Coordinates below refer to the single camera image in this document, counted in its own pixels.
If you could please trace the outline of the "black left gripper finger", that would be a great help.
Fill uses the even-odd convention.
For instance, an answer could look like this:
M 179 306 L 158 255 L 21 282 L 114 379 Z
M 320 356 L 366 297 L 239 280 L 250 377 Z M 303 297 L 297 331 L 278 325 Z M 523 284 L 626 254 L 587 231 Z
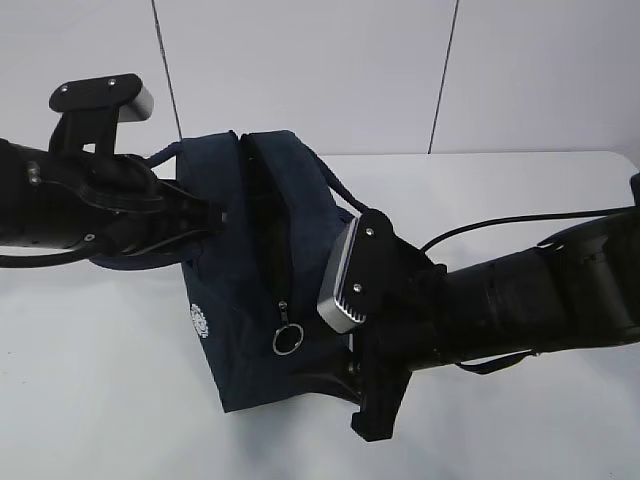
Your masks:
M 107 255 L 174 253 L 214 234 L 215 229 L 200 218 L 124 217 L 107 228 Z
M 163 200 L 160 212 L 149 215 L 154 223 L 225 223 L 226 205 L 192 195 L 176 180 L 160 179 L 156 192 Z

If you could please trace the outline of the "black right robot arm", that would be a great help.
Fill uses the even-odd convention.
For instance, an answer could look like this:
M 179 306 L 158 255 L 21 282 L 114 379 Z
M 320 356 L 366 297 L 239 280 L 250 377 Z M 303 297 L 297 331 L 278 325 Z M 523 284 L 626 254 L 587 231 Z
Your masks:
M 534 246 L 450 270 L 361 207 L 337 237 L 316 296 L 337 339 L 291 374 L 295 394 L 357 407 L 364 440 L 391 438 L 412 375 L 489 375 L 543 354 L 639 340 L 639 208 L 577 211 Z

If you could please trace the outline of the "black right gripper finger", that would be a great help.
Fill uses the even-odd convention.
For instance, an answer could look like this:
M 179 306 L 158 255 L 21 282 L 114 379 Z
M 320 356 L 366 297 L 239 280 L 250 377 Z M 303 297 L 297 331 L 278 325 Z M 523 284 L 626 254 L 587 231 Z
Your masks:
M 362 393 L 349 365 L 349 362 L 304 365 L 291 373 L 291 379 L 303 387 L 305 393 L 317 393 L 358 404 Z

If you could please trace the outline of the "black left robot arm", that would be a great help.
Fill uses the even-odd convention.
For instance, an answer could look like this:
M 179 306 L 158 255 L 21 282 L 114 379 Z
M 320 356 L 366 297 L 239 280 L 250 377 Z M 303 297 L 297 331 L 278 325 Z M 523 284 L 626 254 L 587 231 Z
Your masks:
M 27 249 L 4 269 L 90 261 L 136 271 L 193 260 L 228 209 L 154 172 L 156 158 L 55 153 L 1 143 L 1 244 Z

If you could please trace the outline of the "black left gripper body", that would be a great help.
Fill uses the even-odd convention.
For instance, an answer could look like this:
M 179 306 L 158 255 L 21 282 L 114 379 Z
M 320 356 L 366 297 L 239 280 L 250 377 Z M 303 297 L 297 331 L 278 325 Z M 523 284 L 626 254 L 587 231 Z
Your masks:
M 158 177 L 137 155 L 103 158 L 74 155 L 74 258 L 94 260 L 107 255 L 107 228 L 124 217 L 149 217 L 160 212 Z

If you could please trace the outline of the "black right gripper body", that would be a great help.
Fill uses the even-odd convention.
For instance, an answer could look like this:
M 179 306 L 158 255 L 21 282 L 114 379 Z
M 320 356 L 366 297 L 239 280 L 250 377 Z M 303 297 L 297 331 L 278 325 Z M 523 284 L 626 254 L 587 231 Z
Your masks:
M 352 282 L 349 293 L 364 305 L 354 330 L 359 410 L 351 428 L 364 440 L 388 440 L 412 373 L 450 360 L 443 327 L 443 281 L 410 281 L 376 288 Z

